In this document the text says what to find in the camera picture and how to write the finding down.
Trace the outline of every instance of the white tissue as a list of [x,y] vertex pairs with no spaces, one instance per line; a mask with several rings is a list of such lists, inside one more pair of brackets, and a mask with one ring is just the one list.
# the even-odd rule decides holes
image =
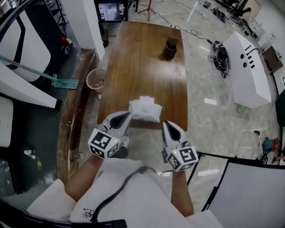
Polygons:
[[155,99],[141,96],[139,100],[130,101],[129,111],[132,119],[159,122],[162,106],[155,104]]

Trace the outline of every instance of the wooden table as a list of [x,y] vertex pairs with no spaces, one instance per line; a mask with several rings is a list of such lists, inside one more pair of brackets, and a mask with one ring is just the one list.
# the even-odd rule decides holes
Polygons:
[[[174,59],[163,57],[168,37],[178,38]],[[169,120],[187,130],[187,83],[181,31],[166,26],[123,21],[113,45],[101,97],[98,123],[140,96],[162,106],[160,123],[132,120],[130,127],[161,129]]]

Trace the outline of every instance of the qr marker cube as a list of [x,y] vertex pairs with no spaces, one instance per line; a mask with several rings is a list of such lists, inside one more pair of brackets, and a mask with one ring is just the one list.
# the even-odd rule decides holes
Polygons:
[[109,158],[116,153],[119,150],[119,145],[119,139],[98,129],[93,130],[88,140],[89,151],[102,159]]
[[172,150],[167,156],[167,161],[175,171],[182,171],[191,168],[198,162],[198,155],[195,147],[184,147]]

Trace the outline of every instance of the mop handle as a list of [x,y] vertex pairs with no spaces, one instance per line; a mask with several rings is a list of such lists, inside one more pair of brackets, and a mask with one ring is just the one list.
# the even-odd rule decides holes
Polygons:
[[6,58],[6,57],[4,57],[4,56],[2,56],[2,55],[0,55],[0,60],[9,62],[9,63],[11,63],[11,64],[13,64],[13,65],[15,65],[15,66],[17,66],[17,67],[20,67],[20,68],[23,68],[23,69],[25,69],[25,70],[27,70],[27,71],[29,71],[29,72],[32,72],[32,73],[41,75],[41,76],[46,77],[46,78],[48,78],[48,79],[50,79],[50,80],[58,81],[57,78],[54,78],[54,77],[49,76],[49,75],[47,75],[47,74],[45,74],[45,73],[42,73],[42,72],[40,72],[40,71],[37,71],[37,70],[35,70],[35,69],[33,69],[33,68],[29,68],[29,67],[27,67],[27,66],[25,66],[25,65],[22,65],[22,64],[20,64],[20,63],[17,63],[17,62],[15,62],[15,61],[13,61],[13,60],[11,60],[11,59],[8,59],[8,58]]

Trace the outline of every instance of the person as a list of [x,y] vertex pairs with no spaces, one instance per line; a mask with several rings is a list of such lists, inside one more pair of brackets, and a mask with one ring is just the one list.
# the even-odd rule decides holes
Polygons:
[[91,155],[66,185],[56,180],[28,212],[71,222],[91,222],[97,213],[95,221],[124,219],[131,228],[222,228],[209,210],[194,215],[185,171],[173,171],[171,201],[161,178],[138,161]]

